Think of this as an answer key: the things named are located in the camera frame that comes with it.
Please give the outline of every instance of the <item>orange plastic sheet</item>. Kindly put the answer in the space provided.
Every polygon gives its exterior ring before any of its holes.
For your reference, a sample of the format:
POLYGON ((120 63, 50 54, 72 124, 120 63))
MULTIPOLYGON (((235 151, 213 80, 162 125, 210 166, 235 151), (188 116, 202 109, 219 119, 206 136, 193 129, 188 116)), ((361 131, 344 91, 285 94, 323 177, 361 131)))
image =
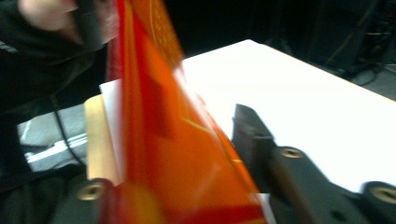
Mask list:
POLYGON ((125 177, 120 223, 265 223, 244 164, 187 88, 160 0, 118 0, 125 177))

